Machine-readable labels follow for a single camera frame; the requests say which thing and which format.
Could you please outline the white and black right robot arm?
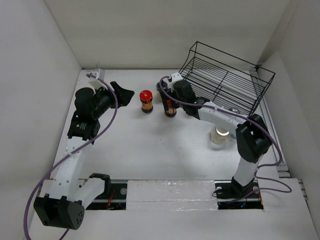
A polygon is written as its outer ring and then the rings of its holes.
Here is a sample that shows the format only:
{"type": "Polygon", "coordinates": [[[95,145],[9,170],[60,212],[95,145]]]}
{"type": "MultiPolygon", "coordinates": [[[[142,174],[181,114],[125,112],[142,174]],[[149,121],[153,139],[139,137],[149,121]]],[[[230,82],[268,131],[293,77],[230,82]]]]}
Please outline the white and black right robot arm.
{"type": "Polygon", "coordinates": [[[186,80],[174,81],[168,86],[165,84],[163,80],[158,84],[165,109],[182,108],[187,115],[212,123],[235,137],[239,164],[229,186],[216,190],[216,196],[235,200],[255,193],[253,182],[259,163],[272,145],[261,116],[245,116],[220,107],[208,98],[196,96],[186,80]]]}

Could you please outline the black collar pepper shaker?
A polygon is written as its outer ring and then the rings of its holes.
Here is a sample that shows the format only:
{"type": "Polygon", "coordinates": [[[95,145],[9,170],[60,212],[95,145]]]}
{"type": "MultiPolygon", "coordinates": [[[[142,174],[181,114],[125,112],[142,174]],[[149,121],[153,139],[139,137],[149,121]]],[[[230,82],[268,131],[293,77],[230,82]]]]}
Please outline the black collar pepper shaker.
{"type": "Polygon", "coordinates": [[[235,114],[240,114],[240,111],[237,108],[231,107],[228,110],[235,113],[235,114]]]}

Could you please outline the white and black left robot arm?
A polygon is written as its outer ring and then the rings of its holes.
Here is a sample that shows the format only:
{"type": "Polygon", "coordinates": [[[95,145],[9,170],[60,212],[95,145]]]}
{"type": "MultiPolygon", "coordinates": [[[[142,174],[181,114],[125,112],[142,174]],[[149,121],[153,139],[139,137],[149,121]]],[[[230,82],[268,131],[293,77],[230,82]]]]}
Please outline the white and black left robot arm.
{"type": "Polygon", "coordinates": [[[86,158],[105,131],[99,118],[108,110],[126,107],[134,91],[120,87],[115,81],[108,88],[100,81],[75,93],[75,111],[67,132],[63,162],[57,167],[53,182],[43,197],[36,197],[33,207],[44,226],[77,230],[84,219],[85,209],[97,197],[112,193],[108,174],[93,173],[80,186],[79,176],[86,158]]]}

